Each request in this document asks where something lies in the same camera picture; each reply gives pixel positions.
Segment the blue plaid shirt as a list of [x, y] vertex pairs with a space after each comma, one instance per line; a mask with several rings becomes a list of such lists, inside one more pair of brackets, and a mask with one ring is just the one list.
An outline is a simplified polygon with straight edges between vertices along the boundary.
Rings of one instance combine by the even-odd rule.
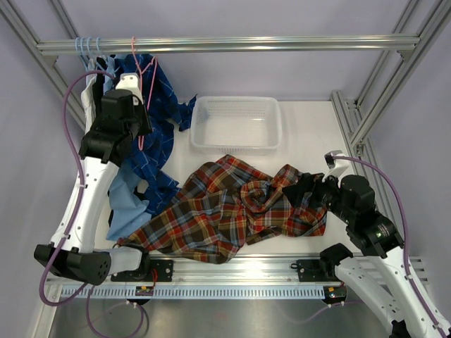
[[158, 61], [150, 54], [115, 58], [117, 75], [137, 73], [142, 76], [144, 103], [148, 110], [152, 133], [144, 136], [143, 149], [134, 142], [128, 161], [132, 170], [147, 182], [144, 198], [149, 202], [147, 212], [160, 214], [178, 193], [178, 182], [165, 174], [163, 167], [174, 146], [174, 124], [183, 132], [191, 126], [197, 98], [179, 103], [175, 91]]

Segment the red brown plaid shirt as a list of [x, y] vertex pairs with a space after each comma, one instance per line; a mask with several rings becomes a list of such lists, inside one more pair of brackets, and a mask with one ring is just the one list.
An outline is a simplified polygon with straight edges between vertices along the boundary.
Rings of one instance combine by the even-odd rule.
[[225, 155], [201, 165], [163, 212], [117, 243], [223, 264], [243, 246], [279, 235], [321, 236], [326, 229], [326, 209], [310, 207], [309, 192], [296, 199], [283, 191], [305, 176], [286, 164], [271, 177]]

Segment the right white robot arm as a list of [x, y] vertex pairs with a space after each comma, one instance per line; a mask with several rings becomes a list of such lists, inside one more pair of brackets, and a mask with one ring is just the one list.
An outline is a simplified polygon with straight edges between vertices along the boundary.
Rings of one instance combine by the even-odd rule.
[[376, 209], [374, 191], [365, 177], [304, 175], [283, 188], [293, 206], [309, 194], [312, 207], [324, 207], [346, 226], [350, 241], [380, 273], [379, 284], [341, 243], [320, 253], [319, 272], [344, 282], [373, 312], [390, 337], [449, 337], [450, 322], [433, 305], [424, 286], [405, 257], [407, 243], [394, 223]]

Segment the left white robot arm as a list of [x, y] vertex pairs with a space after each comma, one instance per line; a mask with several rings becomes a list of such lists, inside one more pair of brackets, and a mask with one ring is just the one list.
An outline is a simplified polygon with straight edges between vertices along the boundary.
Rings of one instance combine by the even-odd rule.
[[82, 283], [100, 285], [109, 275], [127, 271], [143, 281], [151, 263], [137, 249], [95, 249], [94, 238], [107, 192], [138, 136], [150, 131], [140, 89], [112, 89], [100, 101], [100, 112], [80, 143], [83, 173], [61, 225], [49, 244], [36, 246], [34, 257], [50, 272]]

